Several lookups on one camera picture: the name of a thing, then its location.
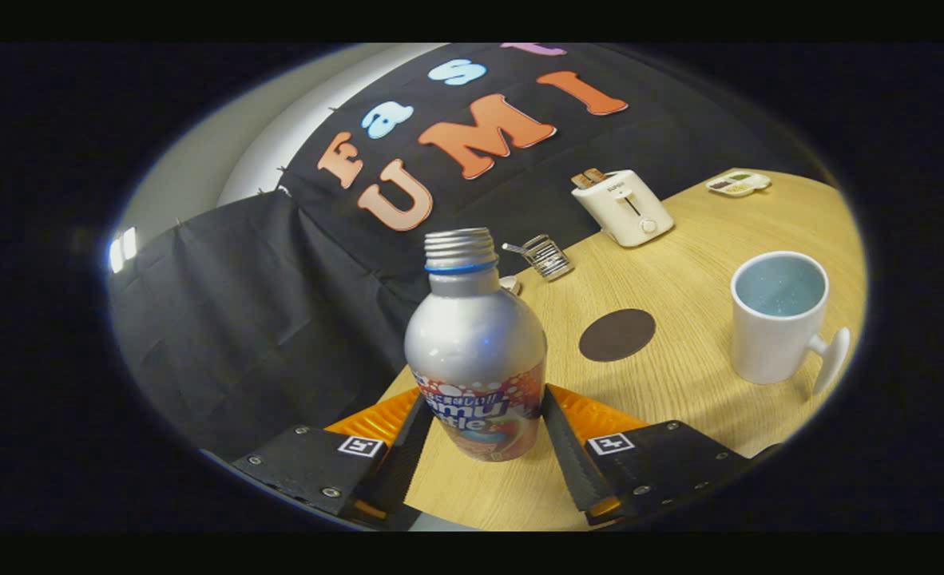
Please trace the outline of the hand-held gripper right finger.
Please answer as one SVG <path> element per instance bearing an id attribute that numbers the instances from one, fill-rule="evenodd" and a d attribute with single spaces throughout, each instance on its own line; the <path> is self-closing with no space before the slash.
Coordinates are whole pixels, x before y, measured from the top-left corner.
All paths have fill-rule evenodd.
<path id="1" fill-rule="evenodd" d="M 552 383 L 541 414 L 589 526 L 657 519 L 734 482 L 781 447 L 746 458 L 686 422 L 646 423 Z"/>

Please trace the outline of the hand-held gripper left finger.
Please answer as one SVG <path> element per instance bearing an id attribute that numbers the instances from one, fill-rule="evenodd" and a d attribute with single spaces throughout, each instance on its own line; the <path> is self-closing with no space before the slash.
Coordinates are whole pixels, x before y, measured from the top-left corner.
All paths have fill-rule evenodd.
<path id="1" fill-rule="evenodd" d="M 326 428 L 297 425 L 232 463 L 309 512 L 358 528 L 409 528 L 405 503 L 433 416 L 418 389 Z"/>

